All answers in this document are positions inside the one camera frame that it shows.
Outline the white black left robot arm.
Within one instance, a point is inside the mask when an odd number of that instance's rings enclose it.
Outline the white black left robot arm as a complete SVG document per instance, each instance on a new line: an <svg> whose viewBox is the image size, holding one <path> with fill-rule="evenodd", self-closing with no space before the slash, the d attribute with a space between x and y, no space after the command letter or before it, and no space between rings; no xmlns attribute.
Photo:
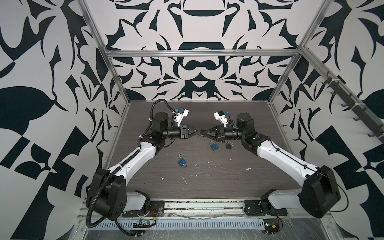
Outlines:
<svg viewBox="0 0 384 240"><path fill-rule="evenodd" d="M166 147L167 139L188 139L197 133L194 127L182 124L188 114L184 108L175 109L171 118L165 112L156 113L129 155L109 169L95 172L86 201L89 228L105 219L114 221L125 212L149 211L150 196L140 191L128 193L127 185L141 167Z"/></svg>

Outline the black padlock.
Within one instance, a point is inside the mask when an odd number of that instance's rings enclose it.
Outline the black padlock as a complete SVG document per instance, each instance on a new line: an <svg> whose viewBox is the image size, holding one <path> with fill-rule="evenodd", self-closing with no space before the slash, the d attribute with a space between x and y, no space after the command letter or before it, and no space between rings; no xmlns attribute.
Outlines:
<svg viewBox="0 0 384 240"><path fill-rule="evenodd" d="M204 131L204 130L200 130L200 132L198 133L199 136L201 137L207 137L207 131Z"/></svg>

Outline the small black padlock locked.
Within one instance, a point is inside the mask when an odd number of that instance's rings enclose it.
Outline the small black padlock locked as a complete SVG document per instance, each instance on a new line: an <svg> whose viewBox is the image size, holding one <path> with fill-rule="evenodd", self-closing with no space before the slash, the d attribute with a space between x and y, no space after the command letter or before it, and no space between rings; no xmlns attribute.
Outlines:
<svg viewBox="0 0 384 240"><path fill-rule="evenodd" d="M231 143L231 142L226 142L226 143L225 143L225 146L226 146L226 149L227 149L227 150L230 150L230 149L232 149L233 143Z"/></svg>

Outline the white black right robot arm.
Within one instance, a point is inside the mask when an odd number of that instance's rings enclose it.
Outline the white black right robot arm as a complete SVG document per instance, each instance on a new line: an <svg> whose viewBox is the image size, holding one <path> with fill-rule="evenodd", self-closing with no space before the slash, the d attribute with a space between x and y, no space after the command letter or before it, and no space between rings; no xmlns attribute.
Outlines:
<svg viewBox="0 0 384 240"><path fill-rule="evenodd" d="M272 163L300 186L296 190L271 189L258 201L245 201L247 216L284 216L287 209L301 209L321 219L339 202L339 185L329 167L317 167L280 148L270 137L256 131L255 121L249 113L238 114L235 124L222 111L214 116L220 125L202 130L201 136L223 143L241 141L247 151Z"/></svg>

